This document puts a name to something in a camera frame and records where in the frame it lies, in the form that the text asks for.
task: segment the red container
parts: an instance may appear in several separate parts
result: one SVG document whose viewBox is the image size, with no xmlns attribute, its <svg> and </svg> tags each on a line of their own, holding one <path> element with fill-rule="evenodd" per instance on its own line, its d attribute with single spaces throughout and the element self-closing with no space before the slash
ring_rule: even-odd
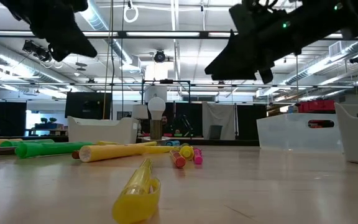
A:
<svg viewBox="0 0 358 224">
<path fill-rule="evenodd" d="M 334 100 L 315 100 L 300 103 L 299 113 L 316 113 L 319 111 L 334 111 Z"/>
</svg>

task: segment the white lamp shade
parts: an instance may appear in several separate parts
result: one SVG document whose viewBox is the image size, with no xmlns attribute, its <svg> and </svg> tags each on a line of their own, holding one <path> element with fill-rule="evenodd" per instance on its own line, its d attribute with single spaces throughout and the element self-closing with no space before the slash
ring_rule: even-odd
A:
<svg viewBox="0 0 358 224">
<path fill-rule="evenodd" d="M 134 108 L 132 110 L 132 118 L 148 119 L 149 114 L 147 112 L 147 106 L 146 105 L 134 105 Z"/>
<path fill-rule="evenodd" d="M 165 102 L 159 97 L 154 97 L 149 101 L 149 111 L 152 115 L 152 120 L 161 120 L 162 114 L 165 111 Z"/>
</svg>

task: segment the white plastic bin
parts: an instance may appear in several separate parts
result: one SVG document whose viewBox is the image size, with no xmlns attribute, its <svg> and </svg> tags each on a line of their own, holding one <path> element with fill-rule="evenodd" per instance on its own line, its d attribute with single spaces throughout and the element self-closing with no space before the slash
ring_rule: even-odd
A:
<svg viewBox="0 0 358 224">
<path fill-rule="evenodd" d="M 311 120 L 330 120 L 333 128 L 310 128 Z M 342 152 L 341 135 L 335 114 L 281 114 L 258 119 L 262 149 L 313 152 Z"/>
</svg>

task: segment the pink marker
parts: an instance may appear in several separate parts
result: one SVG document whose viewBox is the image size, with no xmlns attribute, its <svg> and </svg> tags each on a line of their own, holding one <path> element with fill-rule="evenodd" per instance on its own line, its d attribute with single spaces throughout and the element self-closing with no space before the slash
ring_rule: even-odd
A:
<svg viewBox="0 0 358 224">
<path fill-rule="evenodd" d="M 201 149 L 194 148 L 194 163 L 197 165 L 201 165 L 203 163 L 203 156 L 201 154 Z"/>
</svg>

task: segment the metal frame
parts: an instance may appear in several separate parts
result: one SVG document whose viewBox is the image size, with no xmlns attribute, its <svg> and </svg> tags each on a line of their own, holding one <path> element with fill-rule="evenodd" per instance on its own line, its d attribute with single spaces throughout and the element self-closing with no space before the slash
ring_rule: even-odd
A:
<svg viewBox="0 0 358 224">
<path fill-rule="evenodd" d="M 180 30 L 117 30 L 117 31 L 83 31 L 89 39 L 221 39 L 226 40 L 230 37 L 229 31 L 180 31 Z M 29 30 L 0 30 L 0 37 L 10 38 L 36 38 Z M 341 34 L 332 34 L 322 40 L 344 40 Z"/>
<path fill-rule="evenodd" d="M 266 85 L 266 84 L 249 84 L 249 85 L 243 85 L 243 84 L 210 84 L 210 83 L 197 83 L 197 84 L 191 84 L 189 80 L 174 80 L 174 83 L 178 84 L 161 84 L 161 83 L 154 83 L 159 81 L 153 81 L 153 80 L 143 80 L 139 83 L 107 83 L 109 86 L 141 86 L 142 91 L 144 90 L 144 84 L 147 84 L 146 82 L 150 82 L 151 86 L 167 86 L 167 87 L 180 87 L 180 83 L 187 83 L 189 85 L 189 93 L 191 91 L 191 87 L 234 87 L 234 88 L 266 88 L 266 87 L 277 87 L 277 88 L 291 88 L 291 89 L 297 89 L 297 88 L 332 88 L 332 89 L 355 89 L 358 88 L 358 86 L 341 86 L 341 85 Z M 38 83 L 38 82 L 0 82 L 0 85 L 19 85 L 19 86 L 27 86 L 27 85 L 37 85 L 37 86 L 44 86 L 44 85 L 56 85 L 56 86 L 66 86 L 66 85 L 73 85 L 73 86 L 105 86 L 105 83 Z"/>
<path fill-rule="evenodd" d="M 143 104 L 143 100 L 144 100 L 144 84 L 147 83 L 147 82 L 151 82 L 150 86 L 170 86 L 170 87 L 174 87 L 174 86 L 171 86 L 171 84 L 161 84 L 161 83 L 155 83 L 155 82 L 160 82 L 158 80 L 142 80 L 142 83 L 141 83 L 141 95 L 142 95 L 142 101 L 141 101 L 141 104 Z M 178 85 L 175 85 L 175 86 L 181 86 L 180 83 L 187 83 L 189 85 L 189 103 L 191 103 L 191 100 L 190 100 L 190 96 L 191 96 L 191 82 L 189 80 L 173 80 L 174 83 L 179 83 Z"/>
</svg>

